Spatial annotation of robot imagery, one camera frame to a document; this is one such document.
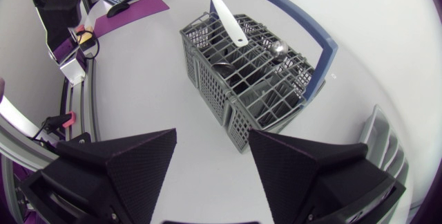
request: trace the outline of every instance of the metal spoon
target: metal spoon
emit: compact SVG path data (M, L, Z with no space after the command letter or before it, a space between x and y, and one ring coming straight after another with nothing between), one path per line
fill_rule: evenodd
M275 41L271 44L269 52L273 55L273 61L277 64L284 61L289 52L289 46L285 41Z
M228 62L217 62L212 64L212 69L218 72L223 78L228 77L236 71L236 67Z

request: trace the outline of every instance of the purple panel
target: purple panel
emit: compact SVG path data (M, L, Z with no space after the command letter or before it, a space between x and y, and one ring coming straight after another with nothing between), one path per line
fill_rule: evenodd
M33 172L29 169L26 169L25 167L17 164L16 162L13 162L13 166L12 166L13 170L14 170L14 175L20 180L23 181L25 180L27 177L29 177L30 174L32 174Z
M163 0L140 0L132 3L129 9L114 17L108 18L106 15L99 17L95 21L94 33L97 37L101 37L102 35L135 20L168 9L169 7L163 2Z
M1 179L1 181L0 181L0 208L4 209L5 212L9 212L8 203L6 202L5 190L3 188L3 175L2 174L0 174L0 179Z
M84 54L83 54L83 51L81 51L81 49L79 49L79 50L77 51L77 56L76 56L75 58L77 58L77 61L78 61L78 63L80 64L80 66L81 66L84 70L86 70L86 60L85 60L85 58L84 58Z
M60 63L74 48L73 42L69 37L60 46L58 46L52 53L55 59Z
M37 217L36 212L28 213L27 217L25 217L23 224L35 224L35 220Z

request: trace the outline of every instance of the dish rack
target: dish rack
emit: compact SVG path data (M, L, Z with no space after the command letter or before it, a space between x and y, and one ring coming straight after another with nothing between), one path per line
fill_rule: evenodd
M288 0L269 0L298 21L323 47L316 68L292 48L276 62L269 48L279 38L247 15L235 15L249 44L231 41L215 10L180 31L189 79L238 149L248 144L250 128L278 133L323 85L337 50L331 37L307 13ZM214 64L233 65L220 73Z
M408 161L401 141L379 105L374 106L372 115L365 122L359 142L368 146L367 160L405 186L409 170ZM397 205L398 203L379 223L389 223Z

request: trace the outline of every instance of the white spatula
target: white spatula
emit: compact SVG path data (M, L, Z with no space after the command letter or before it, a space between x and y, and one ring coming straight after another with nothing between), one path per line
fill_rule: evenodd
M230 36L234 44L238 47L246 46L249 41L247 41L246 35L241 30L240 25L235 20L235 17L233 17L225 3L222 0L212 0L212 2L218 16L220 17L222 25L226 29L227 34Z

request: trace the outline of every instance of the computer mouse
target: computer mouse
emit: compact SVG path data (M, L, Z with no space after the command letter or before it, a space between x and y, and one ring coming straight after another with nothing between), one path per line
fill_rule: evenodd
M109 9L107 16L108 16L108 18L113 17L113 16L117 15L118 13L129 9L130 6L131 5L129 5L128 3L116 4L116 5L112 6L111 9Z

